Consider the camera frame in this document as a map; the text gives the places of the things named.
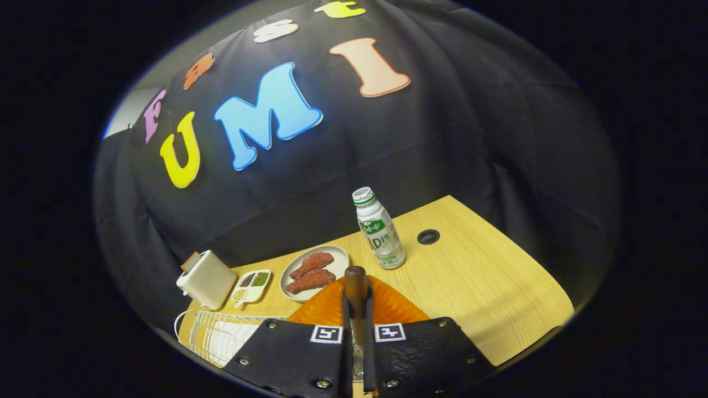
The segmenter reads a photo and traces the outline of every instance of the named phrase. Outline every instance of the meat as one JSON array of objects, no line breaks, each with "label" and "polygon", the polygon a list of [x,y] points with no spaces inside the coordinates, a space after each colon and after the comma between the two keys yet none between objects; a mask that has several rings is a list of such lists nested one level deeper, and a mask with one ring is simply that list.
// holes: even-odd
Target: meat
[{"label": "meat", "polygon": [[334,257],[330,253],[313,253],[302,261],[300,268],[290,273],[292,279],[298,280],[304,274],[318,268],[324,268],[334,261]]},{"label": "meat", "polygon": [[315,268],[314,270],[304,274],[300,279],[297,279],[295,282],[285,286],[285,289],[293,295],[296,295],[303,290],[324,288],[334,282],[334,279],[334,274],[328,270]]}]

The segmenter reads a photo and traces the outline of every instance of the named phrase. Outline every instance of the table surface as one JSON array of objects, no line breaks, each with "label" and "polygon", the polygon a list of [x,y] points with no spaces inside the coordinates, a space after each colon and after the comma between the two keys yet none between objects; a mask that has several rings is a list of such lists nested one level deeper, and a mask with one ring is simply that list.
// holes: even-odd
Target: table surface
[{"label": "table surface", "polygon": [[[322,245],[344,249],[351,266],[362,266],[367,274],[391,285],[430,318],[453,318],[492,365],[519,354],[573,315],[568,295],[536,260],[452,196],[400,215],[394,224],[407,257],[394,270],[378,265],[361,232]],[[440,239],[430,245],[418,243],[417,236],[425,229],[438,230]],[[280,291],[280,276],[306,250],[233,268],[239,276],[259,269],[269,269],[273,275],[258,302],[237,309],[227,299],[214,312],[255,317],[292,314],[302,304]],[[189,309],[203,308],[193,301]],[[182,321],[183,343],[189,342],[194,319],[195,312],[188,312]]]}]

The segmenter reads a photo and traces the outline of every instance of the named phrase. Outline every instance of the wire rack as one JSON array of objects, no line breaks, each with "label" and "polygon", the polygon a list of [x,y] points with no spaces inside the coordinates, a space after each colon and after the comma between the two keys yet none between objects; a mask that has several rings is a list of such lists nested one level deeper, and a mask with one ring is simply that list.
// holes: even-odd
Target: wire rack
[{"label": "wire rack", "polygon": [[286,318],[240,317],[200,310],[194,319],[188,348],[210,363],[223,368],[264,320]]}]

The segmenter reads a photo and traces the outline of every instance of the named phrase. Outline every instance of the foam letter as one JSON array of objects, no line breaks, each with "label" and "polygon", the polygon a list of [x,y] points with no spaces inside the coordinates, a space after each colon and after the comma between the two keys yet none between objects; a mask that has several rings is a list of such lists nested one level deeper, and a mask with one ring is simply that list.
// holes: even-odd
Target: foam letter
[{"label": "foam letter", "polygon": [[322,7],[316,9],[314,12],[317,13],[320,11],[324,11],[324,13],[327,14],[327,16],[330,18],[347,18],[349,16],[361,15],[366,12],[366,10],[363,8],[355,8],[352,10],[351,8],[347,7],[354,5],[356,5],[355,1],[347,1],[346,3],[342,3],[341,1],[332,1],[331,3],[327,3]]},{"label": "foam letter", "polygon": [[154,100],[150,103],[150,106],[145,110],[145,143],[152,138],[152,135],[157,131],[157,123],[155,119],[160,116],[160,100],[165,97],[167,91],[160,91]]},{"label": "foam letter", "polygon": [[194,135],[194,127],[192,126],[193,118],[194,112],[189,112],[177,125],[177,132],[182,133],[184,145],[187,147],[188,158],[186,166],[182,168],[179,166],[179,163],[177,163],[177,155],[173,147],[175,142],[174,134],[170,134],[160,148],[160,156],[165,161],[167,174],[177,188],[186,188],[194,181],[194,178],[197,176],[197,171],[199,171],[199,146],[197,145],[197,138]]},{"label": "foam letter", "polygon": [[364,97],[378,97],[400,90],[411,83],[408,75],[398,73],[374,48],[376,39],[360,38],[337,44],[329,49],[331,54],[346,58],[359,74]]},{"label": "foam letter", "polygon": [[278,120],[276,136],[289,140],[322,121],[322,112],[310,108],[292,79],[295,64],[286,62],[263,75],[258,87],[256,106],[232,97],[214,114],[226,130],[234,152],[234,169],[241,171],[256,160],[258,152],[246,145],[249,136],[263,149],[270,149],[270,113]]},{"label": "foam letter", "polygon": [[196,64],[189,68],[189,71],[187,71],[187,74],[184,76],[184,89],[189,89],[192,84],[199,79],[199,76],[202,76],[213,64],[214,57],[211,52],[201,57]]},{"label": "foam letter", "polygon": [[296,23],[292,23],[292,19],[283,19],[282,21],[273,22],[257,31],[253,32],[256,36],[253,39],[254,42],[267,42],[269,40],[277,39],[279,37],[289,35],[295,32],[299,26]]}]

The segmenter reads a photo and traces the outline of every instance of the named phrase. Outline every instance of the sausage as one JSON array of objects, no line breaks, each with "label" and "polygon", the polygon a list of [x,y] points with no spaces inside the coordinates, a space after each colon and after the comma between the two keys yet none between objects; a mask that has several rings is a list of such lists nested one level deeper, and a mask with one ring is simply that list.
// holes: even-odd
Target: sausage
[{"label": "sausage", "polygon": [[300,268],[291,272],[290,277],[292,279],[298,280],[304,274],[317,268],[324,268],[327,265],[331,264],[332,261],[334,261],[334,257],[332,257],[330,253],[313,253],[302,261],[302,265],[300,265]]}]

